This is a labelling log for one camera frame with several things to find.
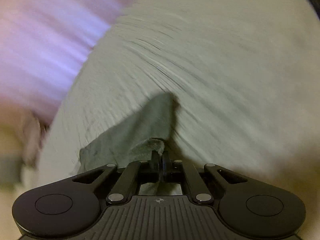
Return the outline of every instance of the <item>white fabric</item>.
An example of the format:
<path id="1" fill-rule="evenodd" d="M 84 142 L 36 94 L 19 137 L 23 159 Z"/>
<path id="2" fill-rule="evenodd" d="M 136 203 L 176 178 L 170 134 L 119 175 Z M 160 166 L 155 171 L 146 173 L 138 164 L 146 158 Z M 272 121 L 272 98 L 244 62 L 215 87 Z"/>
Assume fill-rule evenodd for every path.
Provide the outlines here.
<path id="1" fill-rule="evenodd" d="M 99 38 L 133 0 L 0 0 L 0 100 L 50 123 Z"/>
<path id="2" fill-rule="evenodd" d="M 139 0 L 126 12 L 64 100 L 38 185 L 71 175 L 82 147 L 170 90 L 184 156 L 294 192 L 300 236 L 318 239 L 320 23 L 308 1 Z"/>

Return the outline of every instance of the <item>metal rivet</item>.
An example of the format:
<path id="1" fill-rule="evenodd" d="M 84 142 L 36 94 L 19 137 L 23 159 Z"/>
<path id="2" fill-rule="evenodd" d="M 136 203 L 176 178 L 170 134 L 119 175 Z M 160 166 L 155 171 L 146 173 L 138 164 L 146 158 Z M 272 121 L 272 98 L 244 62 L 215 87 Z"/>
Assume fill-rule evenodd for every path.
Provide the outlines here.
<path id="1" fill-rule="evenodd" d="M 113 194 L 108 196 L 108 199 L 110 201 L 120 201 L 120 200 L 124 199 L 124 196 L 122 194 L 119 194 L 119 193 L 113 193 Z"/>
<path id="2" fill-rule="evenodd" d="M 196 195 L 196 199 L 199 201 L 209 201 L 211 199 L 211 196 L 206 193 L 201 193 Z"/>

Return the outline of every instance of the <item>ribbed black surface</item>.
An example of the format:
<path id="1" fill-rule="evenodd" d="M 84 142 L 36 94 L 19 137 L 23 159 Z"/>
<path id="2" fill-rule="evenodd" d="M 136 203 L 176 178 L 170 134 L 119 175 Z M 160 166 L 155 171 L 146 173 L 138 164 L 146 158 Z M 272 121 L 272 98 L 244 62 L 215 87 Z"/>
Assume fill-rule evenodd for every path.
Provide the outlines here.
<path id="1" fill-rule="evenodd" d="M 24 236 L 21 240 L 31 240 Z M 186 196 L 133 196 L 110 206 L 86 232 L 70 240 L 245 240 L 226 228 L 210 207 Z M 296 236 L 287 240 L 298 240 Z"/>

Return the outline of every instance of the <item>white circular logo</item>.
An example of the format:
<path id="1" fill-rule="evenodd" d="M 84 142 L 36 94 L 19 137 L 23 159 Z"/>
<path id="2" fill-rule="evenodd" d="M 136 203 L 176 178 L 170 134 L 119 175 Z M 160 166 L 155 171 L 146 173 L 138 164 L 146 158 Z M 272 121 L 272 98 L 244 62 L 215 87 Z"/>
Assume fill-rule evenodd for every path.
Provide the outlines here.
<path id="1" fill-rule="evenodd" d="M 164 199 L 163 199 L 163 198 L 157 198 L 156 201 L 157 201 L 158 203 L 162 203 L 162 202 L 164 201 Z"/>

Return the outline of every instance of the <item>pink fabric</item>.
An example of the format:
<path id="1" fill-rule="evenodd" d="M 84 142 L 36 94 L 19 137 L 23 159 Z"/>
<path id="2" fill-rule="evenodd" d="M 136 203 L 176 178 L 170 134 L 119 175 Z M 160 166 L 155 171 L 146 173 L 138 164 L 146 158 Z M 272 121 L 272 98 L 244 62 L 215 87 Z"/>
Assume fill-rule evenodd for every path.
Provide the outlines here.
<path id="1" fill-rule="evenodd" d="M 0 100 L 50 123 L 92 47 L 133 0 L 0 0 Z"/>

